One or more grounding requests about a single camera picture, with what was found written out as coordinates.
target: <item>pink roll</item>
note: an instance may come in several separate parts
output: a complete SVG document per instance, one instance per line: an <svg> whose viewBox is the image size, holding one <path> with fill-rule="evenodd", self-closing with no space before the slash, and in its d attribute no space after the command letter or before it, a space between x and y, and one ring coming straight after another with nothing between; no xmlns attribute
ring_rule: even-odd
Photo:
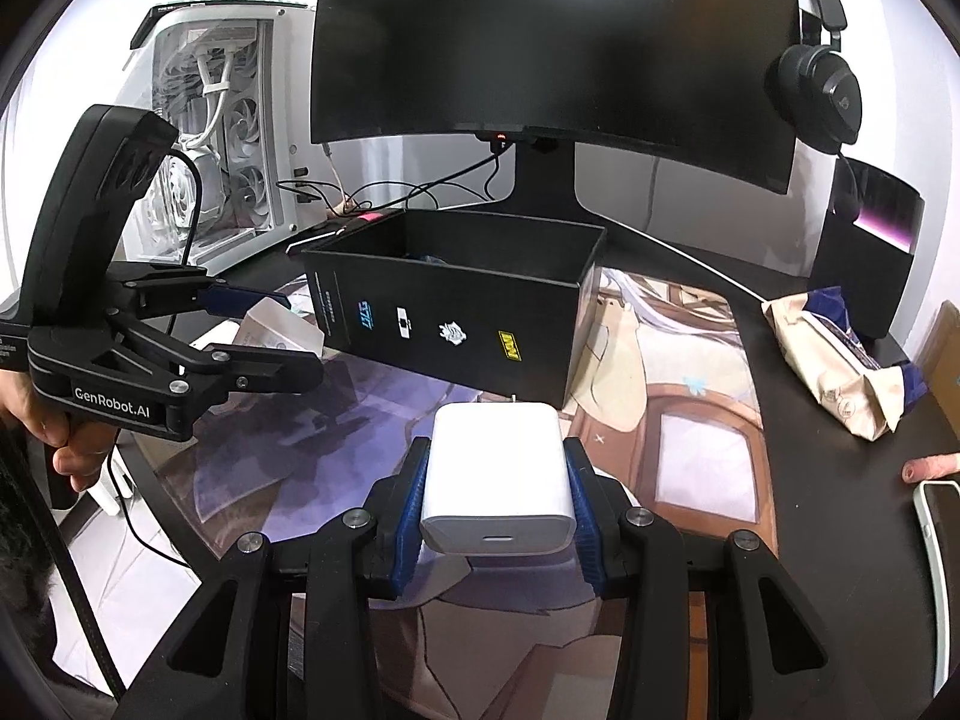
<svg viewBox="0 0 960 720"><path fill-rule="evenodd" d="M904 482L925 482L928 479L943 479L960 471L960 452L952 455L932 455L928 458L908 460L904 463L901 477Z"/></svg>

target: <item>desk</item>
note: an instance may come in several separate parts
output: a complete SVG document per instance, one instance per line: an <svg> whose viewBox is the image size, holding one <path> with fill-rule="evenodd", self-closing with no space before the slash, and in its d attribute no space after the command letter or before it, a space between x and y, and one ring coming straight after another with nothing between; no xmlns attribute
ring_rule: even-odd
<svg viewBox="0 0 960 720"><path fill-rule="evenodd" d="M803 280L723 257L699 256L775 298L803 290ZM915 456L956 451L957 441L927 397L894 436L875 443L848 434L805 390L781 357L760 308L716 276L623 228L611 230L604 264L721 293L736 316L762 410L781 561L846 648L881 715L914 720L933 681L934 616L925 553L899 480ZM275 289L299 274L282 248L237 266L234 283ZM196 337L213 324L195 314L178 334ZM877 345L885 364L901 355ZM152 469L125 440L128 466L175 546L203 578L213 556L167 496Z"/></svg>

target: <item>white power adapter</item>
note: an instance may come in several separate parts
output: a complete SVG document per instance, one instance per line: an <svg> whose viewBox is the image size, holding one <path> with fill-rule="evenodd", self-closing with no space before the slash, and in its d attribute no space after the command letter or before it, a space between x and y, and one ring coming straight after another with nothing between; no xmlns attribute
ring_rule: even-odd
<svg viewBox="0 0 960 720"><path fill-rule="evenodd" d="M544 403L451 403L437 412L421 533L448 555L547 555L576 518L556 410Z"/></svg>

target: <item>human hand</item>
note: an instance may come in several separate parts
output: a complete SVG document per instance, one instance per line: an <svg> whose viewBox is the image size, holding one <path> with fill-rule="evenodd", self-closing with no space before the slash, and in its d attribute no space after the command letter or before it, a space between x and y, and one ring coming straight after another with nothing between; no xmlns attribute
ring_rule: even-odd
<svg viewBox="0 0 960 720"><path fill-rule="evenodd" d="M77 493L96 484L117 434L115 427L99 422L71 430L66 414L37 395L30 376L11 370L0 370L0 416L8 426L16 420L45 445L56 447L54 470L69 476Z"/></svg>

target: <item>purple light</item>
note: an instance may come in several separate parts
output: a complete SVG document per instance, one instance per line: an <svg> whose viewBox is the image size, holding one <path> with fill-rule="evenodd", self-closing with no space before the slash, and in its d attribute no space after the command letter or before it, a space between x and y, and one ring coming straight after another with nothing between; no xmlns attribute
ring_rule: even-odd
<svg viewBox="0 0 960 720"><path fill-rule="evenodd" d="M866 230L871 235L876 235L892 247L905 251L907 254L913 247L913 236L910 230L899 228L889 221L882 220L882 218L876 217L866 209L860 212L860 217L853 224L861 230Z"/></svg>

